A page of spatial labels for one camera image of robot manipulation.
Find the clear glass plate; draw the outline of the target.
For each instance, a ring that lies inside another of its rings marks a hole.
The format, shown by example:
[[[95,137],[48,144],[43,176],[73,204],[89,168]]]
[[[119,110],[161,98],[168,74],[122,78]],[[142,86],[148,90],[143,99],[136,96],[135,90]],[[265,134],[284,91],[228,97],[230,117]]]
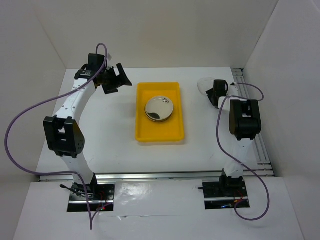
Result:
[[[208,96],[209,91],[213,90],[214,88],[214,80],[215,79],[212,77],[205,77],[199,79],[197,82],[197,88],[199,92],[204,96]]]

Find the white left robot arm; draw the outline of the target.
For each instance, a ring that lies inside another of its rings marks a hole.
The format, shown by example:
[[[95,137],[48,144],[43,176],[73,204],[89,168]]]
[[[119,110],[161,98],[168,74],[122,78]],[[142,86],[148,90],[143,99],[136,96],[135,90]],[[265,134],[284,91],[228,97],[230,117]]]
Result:
[[[52,117],[43,121],[48,148],[64,161],[72,172],[74,183],[81,187],[81,194],[88,200],[97,197],[99,187],[83,154],[85,137],[78,123],[98,87],[108,95],[117,93],[122,86],[131,85],[121,63],[108,66],[103,55],[91,53],[88,63],[74,76],[72,93]]]

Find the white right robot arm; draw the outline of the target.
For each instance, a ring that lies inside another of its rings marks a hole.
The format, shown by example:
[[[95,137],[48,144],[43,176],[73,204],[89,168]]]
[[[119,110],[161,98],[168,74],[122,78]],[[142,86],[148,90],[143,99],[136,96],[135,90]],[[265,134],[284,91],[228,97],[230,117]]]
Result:
[[[249,148],[262,130],[259,102],[265,96],[262,90],[253,84],[246,85],[257,89],[261,94],[260,99],[228,95],[229,85],[226,80],[210,78],[208,81],[209,89],[205,94],[211,104],[219,110],[216,126],[217,143],[222,152],[230,158],[222,169],[218,190],[223,196],[230,196],[242,185]],[[228,113],[228,130],[231,134],[230,152],[223,149],[219,139],[222,112]]]

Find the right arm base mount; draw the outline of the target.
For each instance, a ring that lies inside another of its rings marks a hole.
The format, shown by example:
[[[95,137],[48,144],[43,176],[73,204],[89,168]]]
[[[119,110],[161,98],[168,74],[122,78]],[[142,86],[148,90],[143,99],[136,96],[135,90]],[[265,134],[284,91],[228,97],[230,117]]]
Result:
[[[242,177],[232,180],[230,177],[220,176],[218,181],[204,181],[197,188],[202,191],[206,210],[249,208],[246,183]]]

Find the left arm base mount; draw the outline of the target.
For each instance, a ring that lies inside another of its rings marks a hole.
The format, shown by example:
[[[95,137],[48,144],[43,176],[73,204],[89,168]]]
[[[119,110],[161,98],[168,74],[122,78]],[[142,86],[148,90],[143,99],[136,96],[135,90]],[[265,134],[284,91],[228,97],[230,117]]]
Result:
[[[114,211],[114,198],[115,198],[115,187],[112,184],[98,184],[95,192],[87,188],[88,191],[88,202],[91,212],[113,212]],[[80,213],[86,212],[87,200],[83,189],[77,188],[75,184],[72,187],[67,187],[63,184],[60,188],[68,190],[69,200],[67,206],[67,212],[69,213]]]

